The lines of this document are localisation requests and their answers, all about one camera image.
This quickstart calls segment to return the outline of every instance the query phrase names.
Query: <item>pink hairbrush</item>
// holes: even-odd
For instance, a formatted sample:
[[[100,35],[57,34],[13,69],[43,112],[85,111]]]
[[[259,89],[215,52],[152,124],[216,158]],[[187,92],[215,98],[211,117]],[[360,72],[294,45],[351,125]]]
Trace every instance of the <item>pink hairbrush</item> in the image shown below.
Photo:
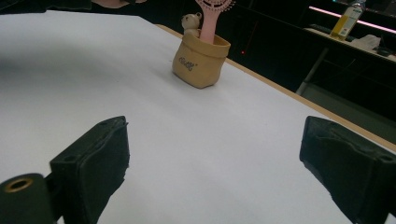
[[[216,23],[221,12],[228,11],[234,0],[195,0],[204,12],[204,23],[202,24],[200,39],[206,43],[213,44],[216,32]]]

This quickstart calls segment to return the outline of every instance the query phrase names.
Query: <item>white table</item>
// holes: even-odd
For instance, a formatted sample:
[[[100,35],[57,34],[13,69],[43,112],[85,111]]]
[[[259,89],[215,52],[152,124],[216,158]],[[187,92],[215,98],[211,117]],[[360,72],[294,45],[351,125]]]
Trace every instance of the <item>white table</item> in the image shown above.
[[[197,90],[172,74],[180,39],[137,17],[0,17],[0,181],[126,116],[131,167],[99,223],[349,223],[299,161],[323,117],[224,64]]]

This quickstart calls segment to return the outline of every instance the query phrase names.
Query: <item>bottle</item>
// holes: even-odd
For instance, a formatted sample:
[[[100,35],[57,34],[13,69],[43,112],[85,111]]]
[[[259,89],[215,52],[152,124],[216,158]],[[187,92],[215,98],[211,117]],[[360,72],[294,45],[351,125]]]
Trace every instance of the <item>bottle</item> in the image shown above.
[[[332,28],[330,36],[335,39],[345,40],[366,9],[365,2],[366,0],[355,0],[351,2],[334,28]]]

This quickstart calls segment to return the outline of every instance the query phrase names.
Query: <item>wooden table edge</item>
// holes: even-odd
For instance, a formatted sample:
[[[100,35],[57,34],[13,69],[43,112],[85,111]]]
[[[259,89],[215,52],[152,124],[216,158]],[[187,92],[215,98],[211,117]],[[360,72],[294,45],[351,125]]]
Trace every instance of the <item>wooden table edge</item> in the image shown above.
[[[168,28],[168,27],[166,27],[164,25],[160,25],[160,24],[156,24],[156,25],[158,27],[162,28],[163,30],[165,30],[166,32],[168,32],[171,35],[175,35],[175,36],[177,36],[179,38],[181,38],[183,36],[180,33],[176,32],[176,31],[174,31],[174,30],[172,30],[172,29],[170,29],[170,28]],[[352,130],[353,132],[358,133],[358,134],[366,137],[367,139],[370,139],[371,141],[373,141],[373,142],[375,142],[375,143],[377,143],[377,144],[379,144],[379,145],[381,145],[383,147],[386,147],[386,148],[396,152],[396,145],[391,143],[390,141],[388,141],[388,140],[386,140],[386,139],[384,139],[384,138],[382,138],[382,137],[380,137],[380,136],[378,136],[378,135],[376,135],[374,133],[370,133],[369,131],[363,129],[362,127],[356,125],[355,123],[352,123],[351,121],[349,121],[347,119],[344,119],[344,118],[334,114],[333,112],[331,112],[331,111],[329,111],[329,110],[327,110],[327,109],[325,109],[325,108],[323,108],[323,107],[321,107],[319,105],[316,105],[316,104],[312,103],[311,101],[305,99],[304,97],[302,97],[300,95],[297,95],[296,93],[285,89],[284,87],[276,84],[275,82],[269,80],[266,77],[260,76],[259,74],[251,71],[250,69],[244,67],[243,65],[241,65],[239,63],[236,63],[236,62],[234,62],[234,61],[232,61],[230,59],[226,59],[226,63],[228,63],[228,64],[230,64],[230,65],[232,65],[234,67],[237,67],[238,69],[242,70],[243,72],[245,72],[245,73],[257,78],[258,80],[260,80],[260,81],[264,82],[265,84],[273,87],[274,89],[276,89],[278,91],[281,91],[282,93],[284,93],[284,94],[288,95],[289,97],[299,101],[300,103],[302,103],[304,105],[307,105],[307,106],[311,107],[312,109],[315,109],[319,113],[321,113],[324,116],[328,117],[329,119],[332,119],[335,122],[347,127],[348,129]]]

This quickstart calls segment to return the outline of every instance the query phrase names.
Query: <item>fabric storage basket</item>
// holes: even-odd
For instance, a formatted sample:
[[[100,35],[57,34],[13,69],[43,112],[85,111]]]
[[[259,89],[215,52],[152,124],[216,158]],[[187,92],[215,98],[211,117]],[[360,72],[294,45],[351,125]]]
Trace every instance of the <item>fabric storage basket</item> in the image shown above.
[[[184,35],[173,60],[173,72],[193,87],[202,89],[214,85],[231,44],[215,35],[213,44],[193,35]]]

